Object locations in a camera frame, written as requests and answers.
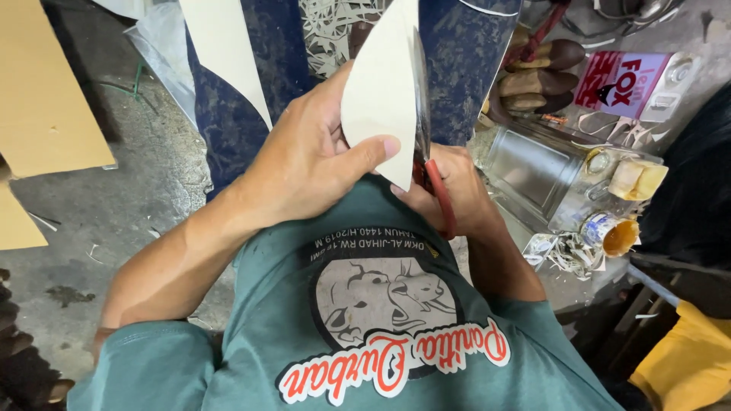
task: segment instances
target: person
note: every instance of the person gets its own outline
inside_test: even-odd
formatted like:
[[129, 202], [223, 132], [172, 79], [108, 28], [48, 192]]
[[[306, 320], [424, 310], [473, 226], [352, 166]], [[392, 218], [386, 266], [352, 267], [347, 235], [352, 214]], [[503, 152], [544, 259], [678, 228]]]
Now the person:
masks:
[[[76, 410], [620, 410], [563, 335], [464, 148], [434, 144], [467, 237], [461, 275], [436, 199], [349, 148], [351, 64], [288, 105], [248, 170], [112, 281]], [[232, 262], [220, 350], [185, 321]]]

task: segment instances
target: yellow fabric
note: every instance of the yellow fabric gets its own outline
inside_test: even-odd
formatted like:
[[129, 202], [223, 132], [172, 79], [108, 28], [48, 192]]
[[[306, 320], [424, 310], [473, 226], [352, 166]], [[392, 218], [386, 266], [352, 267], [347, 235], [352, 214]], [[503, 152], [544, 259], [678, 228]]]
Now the yellow fabric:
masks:
[[686, 301], [676, 311], [678, 323], [629, 381], [656, 410], [692, 411], [731, 391], [731, 320], [707, 318]]

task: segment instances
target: concrete floor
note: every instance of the concrete floor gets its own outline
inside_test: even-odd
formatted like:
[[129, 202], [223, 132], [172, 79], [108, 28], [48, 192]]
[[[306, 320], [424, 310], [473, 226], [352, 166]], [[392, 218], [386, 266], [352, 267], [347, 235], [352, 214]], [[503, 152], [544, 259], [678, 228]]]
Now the concrete floor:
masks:
[[[41, 227], [50, 244], [47, 247], [0, 252], [0, 266], [11, 272], [12, 301], [20, 306], [18, 327], [35, 337], [34, 345], [53, 368], [78, 379], [91, 370], [89, 342], [115, 270], [154, 239], [150, 230], [163, 233], [199, 208], [209, 181], [204, 143], [159, 82], [149, 75], [140, 81], [140, 93], [152, 107], [98, 85], [129, 88], [134, 83], [137, 54], [120, 35], [129, 21], [84, 0], [48, 3], [57, 6], [56, 25], [66, 31], [59, 33], [59, 39], [74, 54], [69, 60], [80, 83], [96, 84], [85, 87], [89, 87], [88, 98], [119, 169], [13, 181], [14, 193], [29, 211], [62, 224], [57, 232]], [[704, 57], [683, 112], [674, 120], [676, 125], [687, 121], [728, 80], [723, 69], [731, 59], [728, 33], [702, 43], [700, 13], [708, 9], [717, 18], [731, 20], [731, 4], [725, 0], [688, 0], [673, 23], [605, 47], [693, 50]], [[557, 29], [552, 37], [564, 37], [561, 33]], [[719, 38], [725, 42], [717, 43]], [[569, 114], [575, 119], [579, 113], [571, 110]], [[453, 246], [465, 267], [465, 242], [457, 240]], [[92, 248], [100, 263], [88, 256]], [[554, 308], [566, 314], [568, 323], [590, 309], [587, 303], [602, 288], [598, 282], [579, 282], [571, 274], [552, 271], [542, 274], [542, 279]], [[224, 327], [232, 303], [232, 282], [228, 269], [199, 308], [196, 315], [204, 328]], [[609, 301], [612, 293], [605, 291], [600, 302]]]

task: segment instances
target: teal t-shirt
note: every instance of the teal t-shirt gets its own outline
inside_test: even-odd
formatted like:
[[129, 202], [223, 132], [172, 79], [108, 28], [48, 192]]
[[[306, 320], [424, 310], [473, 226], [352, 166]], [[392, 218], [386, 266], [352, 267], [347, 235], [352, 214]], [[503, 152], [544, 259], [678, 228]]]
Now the teal t-shirt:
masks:
[[548, 302], [486, 301], [380, 177], [233, 265], [221, 352], [196, 325], [128, 325], [69, 410], [621, 410]]

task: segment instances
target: cow illustration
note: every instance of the cow illustration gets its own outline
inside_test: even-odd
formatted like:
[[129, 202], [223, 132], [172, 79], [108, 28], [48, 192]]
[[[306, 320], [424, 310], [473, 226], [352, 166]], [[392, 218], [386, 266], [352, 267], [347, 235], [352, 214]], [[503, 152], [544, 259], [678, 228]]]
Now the cow illustration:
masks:
[[362, 344], [374, 328], [414, 333], [456, 321], [449, 288], [414, 258], [332, 261], [316, 297], [325, 328], [343, 348]]

